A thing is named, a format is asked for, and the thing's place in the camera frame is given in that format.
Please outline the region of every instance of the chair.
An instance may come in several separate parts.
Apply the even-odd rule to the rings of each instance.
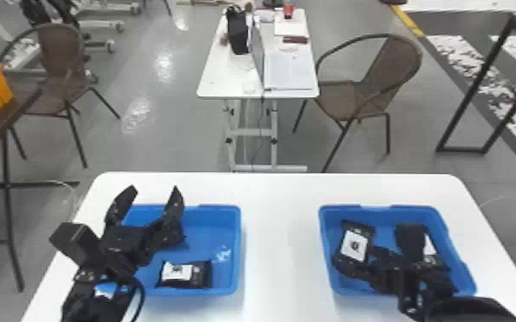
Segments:
[[[350,45],[369,39],[385,39],[368,72],[360,81],[320,81],[320,96],[315,99],[318,106],[332,118],[342,130],[322,172],[326,172],[338,151],[342,140],[354,120],[384,116],[386,119],[386,150],[390,153],[390,116],[386,108],[396,92],[411,79],[422,64],[422,50],[406,37],[389,33],[370,34],[346,41],[325,52],[316,62],[316,74],[322,62]],[[302,102],[292,133],[296,133],[308,100]]]
[[[24,113],[31,116],[49,116],[67,119],[76,147],[84,168],[88,167],[82,150],[80,136],[76,130],[73,112],[80,114],[73,103],[86,92],[93,92],[98,99],[118,119],[118,113],[108,104],[104,97],[90,86],[84,68],[84,41],[80,32],[74,27],[48,23],[33,27],[18,35],[0,54],[0,62],[12,47],[26,37],[38,37],[40,44],[40,64],[47,75],[40,81],[42,96]],[[16,135],[10,130],[22,158],[26,159],[24,149]]]

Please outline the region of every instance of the blue tray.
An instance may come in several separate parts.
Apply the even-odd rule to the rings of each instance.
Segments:
[[[476,285],[468,267],[460,260],[448,236],[448,228],[440,213],[428,206],[389,206],[367,207],[359,205],[323,206],[319,212],[321,223],[324,258],[328,268],[330,284],[341,295],[368,295],[374,292],[367,282],[340,274],[332,265],[332,255],[341,243],[344,231],[340,226],[342,219],[375,227],[374,244],[390,248],[398,253],[394,240],[396,224],[424,224],[428,227],[429,238],[436,252],[450,267],[450,278],[459,290],[458,295],[474,295]]]
[[[144,226],[159,218],[164,205],[132,206],[122,224]],[[180,245],[158,251],[150,265],[135,274],[146,294],[165,295],[228,295],[238,287],[240,274],[241,226],[240,209],[236,206],[187,206],[182,216],[186,240]],[[196,260],[212,260],[212,287],[208,289],[156,288],[162,261],[183,264]],[[98,290],[111,293],[115,284],[103,284]]]

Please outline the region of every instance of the robotic hand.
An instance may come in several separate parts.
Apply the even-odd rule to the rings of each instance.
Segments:
[[[101,239],[85,224],[73,223],[60,224],[50,237],[52,245],[79,266],[62,305],[62,322],[119,322],[139,290],[141,299],[131,320],[134,322],[146,295],[135,272],[148,265],[159,249],[184,240],[184,203],[176,187],[159,219],[144,227],[122,226],[137,194],[130,186],[114,199],[105,216]],[[116,283],[114,294],[96,296],[94,288],[101,283]]]

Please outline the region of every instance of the wheel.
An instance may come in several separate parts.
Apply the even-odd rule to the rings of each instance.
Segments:
[[[117,31],[118,33],[123,33],[123,32],[124,32],[124,24],[123,24],[123,23],[118,22],[118,23],[116,24],[116,31]]]
[[[116,52],[116,47],[114,44],[114,40],[112,39],[106,41],[106,51],[108,51],[109,54]]]
[[[138,7],[135,7],[135,6],[132,6],[130,7],[130,14],[132,15],[139,15],[142,13],[142,7],[138,6]]]
[[[86,69],[85,74],[88,81],[90,81],[92,84],[98,84],[98,82],[100,81],[98,76],[95,73],[93,73],[90,69]]]

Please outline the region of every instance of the laptop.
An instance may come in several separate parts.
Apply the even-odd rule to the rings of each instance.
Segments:
[[[310,60],[296,51],[266,53],[260,29],[250,33],[250,53],[265,91],[309,90],[315,87]]]

